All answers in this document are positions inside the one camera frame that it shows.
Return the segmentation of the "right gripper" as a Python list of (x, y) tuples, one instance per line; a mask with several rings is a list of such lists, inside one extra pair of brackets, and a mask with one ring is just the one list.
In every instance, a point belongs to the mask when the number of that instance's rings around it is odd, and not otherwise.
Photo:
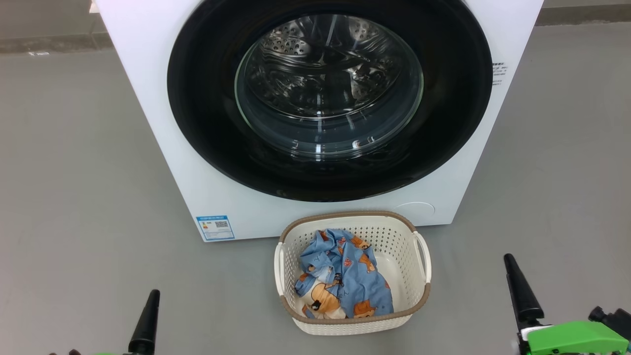
[(630, 341), (601, 322), (571, 321), (542, 325), (545, 317), (516, 259), (503, 256), (518, 328), (515, 355), (626, 355)]

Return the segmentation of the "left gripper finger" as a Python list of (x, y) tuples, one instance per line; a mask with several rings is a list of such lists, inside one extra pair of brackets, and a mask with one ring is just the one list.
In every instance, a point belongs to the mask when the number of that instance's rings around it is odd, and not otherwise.
[(131, 355), (155, 355), (159, 305), (160, 290), (153, 289), (128, 344), (128, 353)]

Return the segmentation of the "blue bear print garment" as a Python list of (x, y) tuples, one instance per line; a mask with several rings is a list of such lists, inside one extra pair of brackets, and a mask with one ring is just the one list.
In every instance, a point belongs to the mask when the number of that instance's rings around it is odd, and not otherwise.
[(317, 282), (331, 284), (348, 319), (394, 312), (391, 288), (377, 270), (371, 244), (343, 229), (316, 231), (300, 255), (302, 274), (294, 284), (298, 297)]

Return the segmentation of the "black round glass washer door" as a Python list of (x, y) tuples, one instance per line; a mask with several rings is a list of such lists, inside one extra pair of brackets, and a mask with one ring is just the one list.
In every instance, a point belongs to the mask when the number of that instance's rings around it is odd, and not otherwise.
[(404, 188), (471, 139), (491, 43), (463, 0), (204, 0), (169, 60), (172, 114), (230, 179), (304, 202)]

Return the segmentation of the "white front-load washing machine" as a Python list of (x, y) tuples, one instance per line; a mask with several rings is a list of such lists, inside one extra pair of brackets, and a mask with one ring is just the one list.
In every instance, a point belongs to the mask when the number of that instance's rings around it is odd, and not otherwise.
[(491, 43), (491, 101), (471, 139), (444, 165), (383, 195), (304, 202), (266, 195), (223, 175), (192, 148), (178, 127), (167, 89), (169, 60), (182, 26), (203, 1), (93, 0), (198, 232), (197, 216), (226, 215), (235, 240), (276, 237), (294, 220), (336, 212), (394, 212), (415, 227), (450, 224), (545, 2), (463, 0)]

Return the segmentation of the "blue energy label sticker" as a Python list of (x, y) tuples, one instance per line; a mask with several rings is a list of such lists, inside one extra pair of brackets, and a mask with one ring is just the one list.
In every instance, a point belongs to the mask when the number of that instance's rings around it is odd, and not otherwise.
[(206, 243), (235, 239), (228, 216), (197, 216), (195, 219), (202, 239)]

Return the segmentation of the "cream perforated laundry basket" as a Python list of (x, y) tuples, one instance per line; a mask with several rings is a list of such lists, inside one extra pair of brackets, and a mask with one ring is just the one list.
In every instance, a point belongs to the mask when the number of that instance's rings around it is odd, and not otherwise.
[[(310, 319), (294, 284), (300, 255), (316, 231), (343, 229), (371, 244), (377, 270), (391, 288), (394, 312), (358, 319)], [(274, 256), (276, 288), (283, 307), (303, 332), (345, 336), (382, 332), (404, 325), (426, 303), (432, 282), (432, 260), (423, 236), (403, 216), (386, 211), (351, 211), (316, 215), (293, 221), (282, 232)]]

